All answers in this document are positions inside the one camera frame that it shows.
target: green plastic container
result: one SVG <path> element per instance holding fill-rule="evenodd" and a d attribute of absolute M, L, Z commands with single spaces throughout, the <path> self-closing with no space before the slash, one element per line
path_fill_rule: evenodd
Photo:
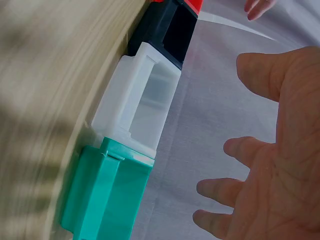
<path fill-rule="evenodd" d="M 107 137 L 86 146 L 61 225 L 73 240 L 128 240 L 154 159 Z"/>

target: plastic storage bin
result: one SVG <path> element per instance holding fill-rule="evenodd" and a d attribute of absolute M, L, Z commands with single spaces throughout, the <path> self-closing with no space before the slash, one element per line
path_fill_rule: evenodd
<path fill-rule="evenodd" d="M 105 138 L 83 149 L 61 225 L 73 240 L 128 240 L 153 161 Z"/>
<path fill-rule="evenodd" d="M 181 71 L 150 44 L 123 56 L 106 88 L 92 128 L 152 159 Z"/>
<path fill-rule="evenodd" d="M 197 19 L 183 0 L 151 2 L 128 43 L 129 55 L 149 43 L 181 70 Z"/>

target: wood grain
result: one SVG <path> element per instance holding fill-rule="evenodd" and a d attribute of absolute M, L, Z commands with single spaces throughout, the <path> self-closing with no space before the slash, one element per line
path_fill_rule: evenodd
<path fill-rule="evenodd" d="M 70 159 L 147 2 L 0 0 L 1 240 L 71 239 Z"/>

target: translucent plastic container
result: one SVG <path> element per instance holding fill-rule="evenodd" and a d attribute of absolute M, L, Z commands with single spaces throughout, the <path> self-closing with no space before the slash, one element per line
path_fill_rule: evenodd
<path fill-rule="evenodd" d="M 123 56 L 107 86 L 92 128 L 152 159 L 181 71 L 150 44 Z"/>

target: white fabric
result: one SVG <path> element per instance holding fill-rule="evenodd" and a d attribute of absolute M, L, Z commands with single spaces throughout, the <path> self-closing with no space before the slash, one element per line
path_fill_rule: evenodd
<path fill-rule="evenodd" d="M 193 212 L 231 213 L 232 208 L 198 195 L 197 182 L 246 179 L 249 170 L 223 153 L 227 139 L 254 136 L 275 141 L 278 105 L 242 85 L 236 58 L 245 52 L 281 53 L 319 45 L 320 1 L 279 0 L 254 22 L 247 20 L 244 4 L 244 0 L 204 1 L 204 12 L 230 21 L 196 25 L 132 240 L 215 239 L 193 223 Z M 270 39 L 229 26 L 230 22 Z"/>

